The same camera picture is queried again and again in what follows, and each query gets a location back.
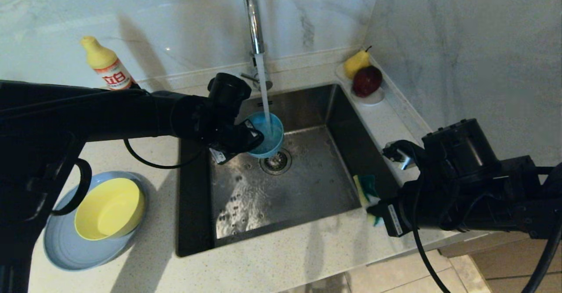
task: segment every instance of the sponge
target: sponge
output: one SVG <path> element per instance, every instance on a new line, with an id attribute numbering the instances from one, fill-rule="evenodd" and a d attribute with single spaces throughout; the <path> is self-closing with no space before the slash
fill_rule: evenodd
<path id="1" fill-rule="evenodd" d="M 375 176 L 354 175 L 353 181 L 355 182 L 355 187 L 357 188 L 357 194 L 359 195 L 361 206 L 366 209 L 372 205 L 377 205 L 381 199 L 378 197 L 377 191 L 375 191 Z M 373 226 L 383 224 L 383 219 L 381 217 L 376 217 L 371 213 L 367 213 L 367 219 Z"/>

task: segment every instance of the stainless steel sink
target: stainless steel sink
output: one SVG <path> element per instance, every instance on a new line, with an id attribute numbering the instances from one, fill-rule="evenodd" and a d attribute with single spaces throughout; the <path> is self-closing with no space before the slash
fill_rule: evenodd
<path id="1" fill-rule="evenodd" d="M 280 153 L 238 155 L 216 165 L 207 151 L 180 172 L 177 254 L 181 257 L 360 206 L 352 175 L 374 174 L 382 196 L 398 185 L 337 84 L 269 97 L 285 127 Z M 261 111 L 243 103 L 237 123 Z M 196 151 L 181 143 L 182 160 Z"/>

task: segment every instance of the pear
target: pear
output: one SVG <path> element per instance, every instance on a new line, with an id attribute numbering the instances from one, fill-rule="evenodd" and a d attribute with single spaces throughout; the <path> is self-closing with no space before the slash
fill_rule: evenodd
<path id="1" fill-rule="evenodd" d="M 371 46 L 364 51 L 358 51 L 357 54 L 354 54 L 343 63 L 343 71 L 345 71 L 346 77 L 353 80 L 357 71 L 371 65 L 371 63 L 369 63 L 370 48 Z"/>

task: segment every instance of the marble backsplash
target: marble backsplash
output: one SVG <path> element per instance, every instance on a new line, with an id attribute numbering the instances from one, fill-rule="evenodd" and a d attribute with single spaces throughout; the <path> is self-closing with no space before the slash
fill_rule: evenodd
<path id="1" fill-rule="evenodd" d="M 561 153 L 562 0 L 377 0 L 365 45 L 432 129 L 475 117 L 499 158 Z"/>
<path id="2" fill-rule="evenodd" d="M 259 3 L 267 57 L 279 59 L 359 45 L 375 0 Z M 83 35 L 137 80 L 250 60 L 243 0 L 0 0 L 0 77 L 100 87 Z"/>

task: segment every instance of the light blue plate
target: light blue plate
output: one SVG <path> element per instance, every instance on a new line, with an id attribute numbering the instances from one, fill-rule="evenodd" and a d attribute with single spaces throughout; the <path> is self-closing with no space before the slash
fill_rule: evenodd
<path id="1" fill-rule="evenodd" d="M 96 174 L 92 177 L 92 183 L 90 183 L 90 189 L 88 189 L 88 191 L 91 191 L 100 183 L 115 179 L 116 177 L 131 179 L 140 188 L 146 199 L 146 207 L 143 214 L 144 219 L 148 209 L 148 195 L 143 181 L 133 173 L 109 171 Z M 64 205 L 70 202 L 74 193 L 76 193 L 77 187 L 78 186 L 66 193 L 64 198 L 56 205 L 55 209 L 62 209 Z M 125 249 L 127 243 L 138 229 L 137 226 L 132 232 L 118 239 L 89 241 L 80 237 L 76 232 L 74 228 L 75 215 L 76 210 L 62 216 L 51 215 L 45 229 L 43 242 L 45 254 L 52 264 L 65 271 L 91 269 L 112 261 L 112 259 L 117 257 L 123 249 Z"/>

